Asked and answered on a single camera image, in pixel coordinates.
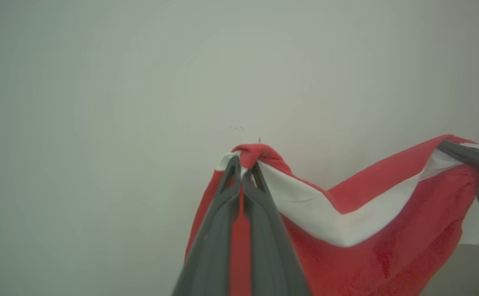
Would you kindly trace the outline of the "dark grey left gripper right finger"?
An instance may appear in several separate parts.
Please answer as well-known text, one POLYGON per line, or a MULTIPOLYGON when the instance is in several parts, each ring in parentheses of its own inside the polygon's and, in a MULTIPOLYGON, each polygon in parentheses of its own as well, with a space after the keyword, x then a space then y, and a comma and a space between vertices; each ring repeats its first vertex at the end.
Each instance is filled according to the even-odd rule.
POLYGON ((303 268, 258 163, 243 178, 250 223, 251 294, 310 296, 303 268))

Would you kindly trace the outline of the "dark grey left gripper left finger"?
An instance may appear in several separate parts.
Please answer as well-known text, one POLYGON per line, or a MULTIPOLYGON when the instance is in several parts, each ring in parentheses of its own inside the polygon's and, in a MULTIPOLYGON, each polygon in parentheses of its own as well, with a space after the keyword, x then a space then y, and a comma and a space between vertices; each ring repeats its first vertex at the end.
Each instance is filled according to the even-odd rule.
POLYGON ((220 179, 173 296, 228 296, 232 225, 241 196, 241 165, 232 157, 220 179))

